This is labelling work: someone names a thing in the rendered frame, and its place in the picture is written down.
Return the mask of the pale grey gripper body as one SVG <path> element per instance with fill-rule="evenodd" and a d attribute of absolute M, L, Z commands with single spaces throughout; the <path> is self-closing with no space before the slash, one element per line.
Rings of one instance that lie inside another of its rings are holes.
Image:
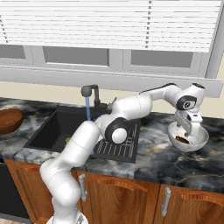
<path fill-rule="evenodd" d="M 178 126 L 182 126 L 185 129 L 187 135 L 191 134 L 192 126 L 191 121 L 187 118 L 188 113 L 185 110 L 177 110 L 175 112 L 175 120 Z"/>

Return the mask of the brown sweet potato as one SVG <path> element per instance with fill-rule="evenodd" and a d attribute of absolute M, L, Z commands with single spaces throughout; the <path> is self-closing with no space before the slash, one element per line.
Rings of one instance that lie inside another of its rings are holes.
<path fill-rule="evenodd" d="M 190 142 L 187 139 L 183 138 L 182 136 L 176 136 L 175 139 L 180 141 L 181 143 L 190 144 Z"/>

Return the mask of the white bowl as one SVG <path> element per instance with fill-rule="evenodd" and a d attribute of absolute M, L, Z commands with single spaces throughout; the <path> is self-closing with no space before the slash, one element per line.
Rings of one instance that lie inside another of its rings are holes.
<path fill-rule="evenodd" d="M 190 144 L 181 143 L 175 139 L 176 136 L 187 139 Z M 173 122 L 169 125 L 168 137 L 172 145 L 183 152 L 197 151 L 203 148 L 209 139 L 209 135 L 203 127 L 199 128 L 199 133 L 197 136 L 187 136 L 185 129 L 182 126 L 178 127 L 176 122 Z"/>

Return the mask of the dark grey sink faucet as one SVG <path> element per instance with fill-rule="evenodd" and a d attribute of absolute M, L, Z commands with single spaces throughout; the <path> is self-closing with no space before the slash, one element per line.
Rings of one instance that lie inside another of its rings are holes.
<path fill-rule="evenodd" d="M 81 88 L 81 95 L 83 97 L 90 97 L 94 92 L 94 107 L 99 109 L 112 109 L 112 104 L 103 103 L 100 101 L 99 87 L 96 84 L 86 85 Z"/>

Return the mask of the black sink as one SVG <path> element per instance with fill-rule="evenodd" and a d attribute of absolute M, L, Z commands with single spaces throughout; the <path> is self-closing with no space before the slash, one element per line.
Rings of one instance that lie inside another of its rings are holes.
<path fill-rule="evenodd" d="M 42 151 L 62 152 L 66 146 L 67 138 L 71 137 L 86 119 L 85 108 L 58 106 L 24 147 Z M 135 163 L 140 120 L 129 121 L 128 127 L 128 137 L 125 143 L 115 145 L 102 139 L 94 147 L 92 158 Z"/>

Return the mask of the brown wooden bowl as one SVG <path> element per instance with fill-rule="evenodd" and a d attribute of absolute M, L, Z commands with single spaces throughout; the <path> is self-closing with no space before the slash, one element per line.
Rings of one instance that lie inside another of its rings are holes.
<path fill-rule="evenodd" d="M 23 122 L 23 112 L 17 108 L 0 110 L 0 134 L 9 134 L 19 128 Z"/>

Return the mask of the wooden cupboard door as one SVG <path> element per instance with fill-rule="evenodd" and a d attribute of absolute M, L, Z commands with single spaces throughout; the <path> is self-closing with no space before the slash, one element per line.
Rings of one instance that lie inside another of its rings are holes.
<path fill-rule="evenodd" d="M 78 205 L 89 224 L 152 224 L 159 184 L 91 172 L 85 175 L 86 200 Z"/>
<path fill-rule="evenodd" d="M 10 175 L 33 223 L 75 224 L 81 189 L 72 177 L 72 166 L 50 159 L 42 165 L 5 159 Z"/>
<path fill-rule="evenodd" d="M 163 217 L 167 187 L 171 197 Z M 161 185 L 153 224 L 224 224 L 224 193 Z"/>

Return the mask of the blue water stream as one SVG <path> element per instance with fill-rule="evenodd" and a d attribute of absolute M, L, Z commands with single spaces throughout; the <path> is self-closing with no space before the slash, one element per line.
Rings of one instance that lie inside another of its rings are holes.
<path fill-rule="evenodd" d="M 85 102 L 86 102 L 87 120 L 88 120 L 88 121 L 91 121 L 91 111 L 90 111 L 89 97 L 85 97 Z"/>

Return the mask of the white window blinds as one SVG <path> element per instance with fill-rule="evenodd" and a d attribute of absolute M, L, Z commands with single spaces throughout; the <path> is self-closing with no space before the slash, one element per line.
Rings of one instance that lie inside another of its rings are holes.
<path fill-rule="evenodd" d="M 0 0 L 0 44 L 208 53 L 222 0 Z"/>

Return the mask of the black dishwasher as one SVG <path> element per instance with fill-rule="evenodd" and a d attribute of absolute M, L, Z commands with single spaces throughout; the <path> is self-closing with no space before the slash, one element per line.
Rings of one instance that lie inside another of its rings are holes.
<path fill-rule="evenodd" d="M 12 180 L 7 165 L 0 158 L 0 213 L 28 219 L 25 206 Z"/>

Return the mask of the grey window frame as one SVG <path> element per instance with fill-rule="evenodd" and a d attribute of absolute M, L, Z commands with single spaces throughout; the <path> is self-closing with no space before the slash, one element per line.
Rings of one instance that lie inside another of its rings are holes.
<path fill-rule="evenodd" d="M 187 88 L 192 83 L 199 83 L 207 97 L 219 98 L 222 80 L 186 76 L 171 76 L 147 73 L 109 73 L 105 71 L 74 71 L 70 69 L 51 69 L 38 66 L 0 65 L 0 81 L 82 87 L 97 84 L 100 88 L 140 92 L 158 88 L 167 83 L 175 83 L 180 88 Z"/>

